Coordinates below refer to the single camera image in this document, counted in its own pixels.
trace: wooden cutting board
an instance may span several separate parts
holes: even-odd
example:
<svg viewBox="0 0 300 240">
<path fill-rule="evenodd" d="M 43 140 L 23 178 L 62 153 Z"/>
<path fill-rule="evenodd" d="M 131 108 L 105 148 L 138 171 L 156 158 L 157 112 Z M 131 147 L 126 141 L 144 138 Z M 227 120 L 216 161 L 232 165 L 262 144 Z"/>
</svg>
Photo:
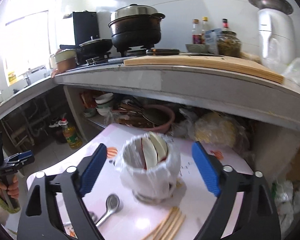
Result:
<svg viewBox="0 0 300 240">
<path fill-rule="evenodd" d="M 194 67 L 215 68 L 239 72 L 264 78 L 273 82 L 283 83 L 283 76 L 254 61 L 235 57 L 211 56 L 143 56 L 124 60 L 125 66 L 135 65 L 184 65 Z"/>
</svg>

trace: wooden chopstick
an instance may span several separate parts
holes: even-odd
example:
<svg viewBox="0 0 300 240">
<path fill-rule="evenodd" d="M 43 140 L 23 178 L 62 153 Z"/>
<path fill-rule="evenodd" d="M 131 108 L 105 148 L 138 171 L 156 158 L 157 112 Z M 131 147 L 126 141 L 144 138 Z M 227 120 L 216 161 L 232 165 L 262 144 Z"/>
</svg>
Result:
<svg viewBox="0 0 300 240">
<path fill-rule="evenodd" d="M 183 222 L 186 219 L 186 215 L 183 215 L 183 217 L 181 219 L 179 219 L 178 223 L 176 224 L 176 227 L 174 228 L 173 232 L 171 233 L 171 235 L 169 236 L 168 239 L 164 239 L 164 240 L 172 240 L 176 234 L 178 233 L 180 227 L 182 226 Z"/>
<path fill-rule="evenodd" d="M 173 208 L 171 208 L 170 209 L 170 211 L 169 211 L 169 213 L 168 213 L 168 215 L 149 233 L 149 234 L 147 234 L 144 238 L 142 238 L 141 240 L 146 240 L 146 239 L 148 239 L 149 238 L 149 236 L 151 236 L 151 235 L 153 235 L 155 232 L 157 232 L 157 230 L 160 230 L 160 228 L 162 228 L 162 224 L 164 223 L 164 222 L 166 222 L 168 219 L 169 219 L 169 217 L 171 216 L 171 214 L 172 214 L 172 212 L 174 211 L 174 208 L 175 207 L 173 207 Z"/>
<path fill-rule="evenodd" d="M 142 238 L 141 240 L 147 240 L 151 235 L 153 235 L 157 229 L 159 228 L 159 226 L 162 224 L 162 221 L 149 233 L 147 234 L 144 238 Z"/>
<path fill-rule="evenodd" d="M 165 234 L 165 232 L 170 228 L 170 226 L 172 225 L 172 223 L 177 219 L 178 215 L 180 214 L 180 210 L 177 209 L 175 210 L 170 218 L 167 220 L 167 223 L 165 224 L 164 227 L 162 227 L 162 229 L 160 230 L 160 232 L 158 232 L 158 236 L 155 238 L 153 238 L 153 240 L 162 240 L 163 235 Z"/>
<path fill-rule="evenodd" d="M 170 235 L 171 231 L 175 228 L 175 225 L 177 224 L 177 222 L 179 221 L 181 216 L 182 216 L 182 213 L 180 212 L 180 210 L 178 210 L 178 213 L 177 213 L 175 219 L 172 221 L 172 223 L 167 228 L 167 230 L 164 232 L 164 234 L 159 238 L 159 240 L 166 239 Z"/>
<path fill-rule="evenodd" d="M 170 209 L 170 212 L 167 216 L 167 218 L 162 222 L 162 224 L 159 226 L 159 228 L 157 229 L 157 231 L 154 233 L 154 237 L 153 239 L 156 239 L 156 237 L 160 234 L 160 231 L 162 230 L 163 227 L 165 227 L 165 225 L 167 224 L 169 218 L 177 211 L 177 207 L 173 207 Z"/>
<path fill-rule="evenodd" d="M 185 215 L 178 207 L 170 209 L 168 215 L 163 219 L 148 235 L 142 240 L 149 239 L 152 235 L 151 240 L 172 240 L 181 228 Z"/>
</svg>

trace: stove burner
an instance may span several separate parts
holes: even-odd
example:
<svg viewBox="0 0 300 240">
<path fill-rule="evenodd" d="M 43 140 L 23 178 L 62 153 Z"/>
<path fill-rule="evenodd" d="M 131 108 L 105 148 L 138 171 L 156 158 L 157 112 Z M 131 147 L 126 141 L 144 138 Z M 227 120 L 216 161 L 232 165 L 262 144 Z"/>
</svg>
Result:
<svg viewBox="0 0 300 240">
<path fill-rule="evenodd" d="M 142 46 L 141 49 L 139 50 L 131 50 L 131 48 L 127 48 L 126 50 L 120 50 L 120 51 L 117 49 L 117 52 L 121 54 L 121 57 L 142 56 L 142 55 L 145 56 L 146 50 L 151 49 L 153 47 L 154 45 L 150 44 L 150 45 Z"/>
<path fill-rule="evenodd" d="M 145 56 L 146 55 L 146 49 L 138 49 L 138 50 L 130 50 L 125 53 L 126 57 L 131 56 Z"/>
<path fill-rule="evenodd" d="M 97 63 L 107 63 L 109 59 L 109 55 L 111 52 L 106 52 L 104 55 L 99 55 L 97 57 L 89 58 L 86 60 L 88 65 L 97 64 Z"/>
</svg>

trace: pink table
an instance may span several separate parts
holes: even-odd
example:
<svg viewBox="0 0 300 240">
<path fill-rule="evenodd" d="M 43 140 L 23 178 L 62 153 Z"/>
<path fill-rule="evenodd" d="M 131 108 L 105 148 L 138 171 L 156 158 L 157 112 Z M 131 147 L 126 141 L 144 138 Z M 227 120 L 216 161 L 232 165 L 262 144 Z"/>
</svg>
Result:
<svg viewBox="0 0 300 240">
<path fill-rule="evenodd" d="M 47 175 L 62 173 L 69 166 L 77 166 L 83 157 L 89 156 L 100 143 L 107 147 L 116 147 L 118 152 L 122 150 L 123 144 L 132 136 L 143 134 L 144 131 L 119 124 L 111 124 L 96 136 L 87 145 L 63 161 L 43 170 Z M 108 239 L 140 240 L 147 235 L 157 224 L 167 215 L 169 209 L 178 206 L 182 213 L 186 214 L 186 220 L 175 240 L 194 239 L 203 223 L 207 219 L 216 197 L 208 192 L 197 166 L 191 156 L 192 141 L 184 139 L 174 139 L 181 152 L 180 182 L 182 186 L 173 192 L 173 197 L 159 205 L 147 205 L 136 200 L 131 190 L 124 188 L 121 184 L 119 173 L 114 170 L 113 163 L 106 160 L 102 171 L 92 189 L 83 201 L 89 211 L 95 212 L 100 218 L 106 211 L 105 202 L 108 195 L 115 193 L 123 203 L 123 209 L 112 215 L 98 229 L 103 237 Z M 205 149 L 210 151 L 218 149 L 222 152 L 223 165 L 231 165 L 236 171 L 252 174 L 252 170 L 247 163 L 227 147 L 214 148 L 205 145 Z M 35 178 L 32 174 L 27 179 L 27 186 L 30 188 Z M 234 208 L 229 222 L 223 233 L 223 237 L 232 233 L 242 203 L 243 193 L 237 193 Z M 57 203 L 63 223 L 69 222 L 69 217 L 63 202 L 62 195 L 57 195 Z"/>
</svg>

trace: black pot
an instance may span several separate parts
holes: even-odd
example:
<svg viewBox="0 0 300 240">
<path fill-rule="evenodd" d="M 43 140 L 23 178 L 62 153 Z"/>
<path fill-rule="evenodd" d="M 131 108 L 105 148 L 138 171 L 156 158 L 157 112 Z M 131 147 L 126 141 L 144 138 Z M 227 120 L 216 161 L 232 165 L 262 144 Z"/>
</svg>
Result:
<svg viewBox="0 0 300 240">
<path fill-rule="evenodd" d="M 109 39 L 95 39 L 80 44 L 83 55 L 104 55 L 112 48 L 112 41 Z"/>
<path fill-rule="evenodd" d="M 151 48 L 161 39 L 160 22 L 165 18 L 162 13 L 125 16 L 109 23 L 112 43 L 117 51 L 129 47 L 144 46 Z"/>
</svg>

